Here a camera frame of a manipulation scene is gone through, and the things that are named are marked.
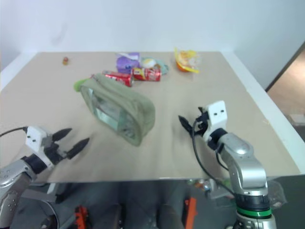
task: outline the red soda can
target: red soda can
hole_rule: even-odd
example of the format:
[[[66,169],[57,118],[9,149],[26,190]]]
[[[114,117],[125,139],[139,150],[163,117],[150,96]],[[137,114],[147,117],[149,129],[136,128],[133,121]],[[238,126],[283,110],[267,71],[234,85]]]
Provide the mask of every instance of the red soda can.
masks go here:
[[[111,71],[103,71],[102,74],[110,79],[114,79],[115,81],[122,83],[128,87],[132,87],[133,85],[133,76],[127,73],[116,73]]]
[[[155,68],[133,68],[132,76],[137,80],[160,81],[161,70]]]

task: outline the green ring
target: green ring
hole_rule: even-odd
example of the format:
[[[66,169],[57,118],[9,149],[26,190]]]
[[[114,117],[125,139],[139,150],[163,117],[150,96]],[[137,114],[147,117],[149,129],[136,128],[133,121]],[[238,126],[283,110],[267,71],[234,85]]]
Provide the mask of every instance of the green ring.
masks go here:
[[[247,215],[247,216],[253,216],[253,217],[266,217],[266,216],[270,216],[272,214],[271,209],[267,210],[267,211],[248,211],[239,207],[237,208],[237,212],[243,214],[243,215]]]

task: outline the table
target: table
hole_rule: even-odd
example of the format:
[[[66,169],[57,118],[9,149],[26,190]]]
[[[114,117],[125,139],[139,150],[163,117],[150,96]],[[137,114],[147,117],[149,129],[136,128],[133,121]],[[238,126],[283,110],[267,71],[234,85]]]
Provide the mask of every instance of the table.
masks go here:
[[[254,153],[268,176],[297,175],[300,170],[274,129],[253,101],[244,85],[220,52],[202,52],[200,74],[182,73],[175,67],[172,52],[147,52],[164,60],[170,71],[160,82],[135,82],[133,90],[150,98],[156,108],[156,122],[139,147],[118,137],[90,113],[74,82],[102,70],[116,70],[113,52],[38,53],[2,90],[0,132],[24,125],[43,126],[51,132],[71,127],[61,141],[70,149],[90,137],[87,147],[73,160],[60,162],[42,182],[96,182],[196,178],[205,175],[195,159],[191,139],[178,115],[191,122],[197,107],[224,100],[228,112],[227,131],[254,146]],[[62,64],[64,56],[69,65]],[[1,166],[30,152],[25,135],[11,133],[0,139]],[[212,151],[197,138],[198,152],[211,173],[227,176]]]

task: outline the black cable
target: black cable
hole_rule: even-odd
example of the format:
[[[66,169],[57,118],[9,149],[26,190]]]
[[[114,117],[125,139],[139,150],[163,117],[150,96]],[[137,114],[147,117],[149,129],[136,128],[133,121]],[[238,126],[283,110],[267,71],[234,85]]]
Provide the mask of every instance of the black cable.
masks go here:
[[[194,148],[194,153],[196,156],[196,159],[198,161],[198,164],[200,165],[200,167],[202,168],[202,170],[211,178],[215,181],[215,183],[219,186],[222,186],[224,189],[226,189],[229,193],[231,193],[233,196],[234,192],[229,189],[226,185],[224,185],[221,181],[219,181],[218,179],[216,179],[212,174],[210,174],[203,166],[203,164],[201,163],[199,156],[198,156],[198,152],[197,152],[197,147],[196,147],[196,142],[195,142],[195,127],[197,124],[197,120],[195,120],[194,124],[193,124],[193,128],[192,128],[192,142],[193,142],[193,148]]]
[[[8,131],[6,131],[6,132],[4,132],[4,133],[0,134],[0,137],[2,137],[3,135],[8,134],[8,133],[10,133],[10,132],[17,131],[17,130],[23,130],[23,131],[27,132],[27,129],[28,129],[28,127],[27,127],[27,126],[23,126],[23,127],[19,127],[19,128],[11,129],[11,130],[8,130]]]
[[[220,160],[219,160],[219,153],[218,153],[217,151],[215,151],[215,153],[216,153],[216,160],[217,160],[218,164],[219,164],[222,168],[224,168],[225,170],[229,171],[228,168],[227,168],[226,166],[224,166],[224,165],[220,162]]]

